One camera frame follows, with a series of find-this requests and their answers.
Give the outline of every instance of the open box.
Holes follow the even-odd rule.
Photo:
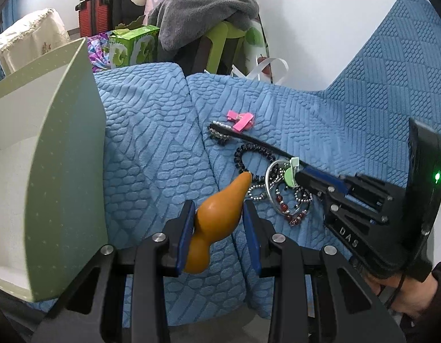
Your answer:
[[[85,39],[0,82],[0,289],[56,297],[107,243],[104,133]]]

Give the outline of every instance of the black bracelet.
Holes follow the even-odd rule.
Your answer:
[[[234,158],[235,166],[238,168],[238,171],[240,174],[243,172],[249,171],[249,170],[247,170],[247,168],[244,166],[244,163],[243,163],[243,153],[244,152],[258,152],[262,156],[265,156],[268,159],[268,161],[270,161],[270,163],[276,161],[276,157],[274,157],[271,154],[271,152],[269,150],[267,150],[265,147],[261,147],[257,144],[251,144],[251,143],[243,144],[236,149],[235,158]],[[252,175],[252,182],[263,184],[263,183],[265,183],[265,176],[259,176],[257,174],[253,174]]]

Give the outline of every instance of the green cardboard box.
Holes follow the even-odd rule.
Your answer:
[[[145,25],[130,31],[116,29],[109,37],[111,68],[152,63],[157,59],[157,39],[160,28]]]

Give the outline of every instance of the orange gourd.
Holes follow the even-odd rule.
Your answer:
[[[244,197],[252,182],[252,174],[244,172],[222,191],[208,197],[195,214],[185,271],[203,272],[210,262],[211,244],[230,236],[241,218]]]

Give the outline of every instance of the bolt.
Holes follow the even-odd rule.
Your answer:
[[[166,240],[166,235],[164,233],[157,232],[152,235],[153,242],[162,242],[165,240]]]
[[[271,239],[272,239],[274,242],[277,242],[278,244],[280,244],[280,243],[282,243],[282,242],[285,241],[285,236],[284,236],[282,233],[275,233],[275,234],[271,237]]]
[[[114,247],[112,245],[104,245],[101,249],[100,249],[100,253],[103,255],[109,255],[114,251]]]
[[[334,246],[327,245],[324,247],[324,252],[325,252],[325,254],[328,254],[328,255],[335,255],[337,250]]]

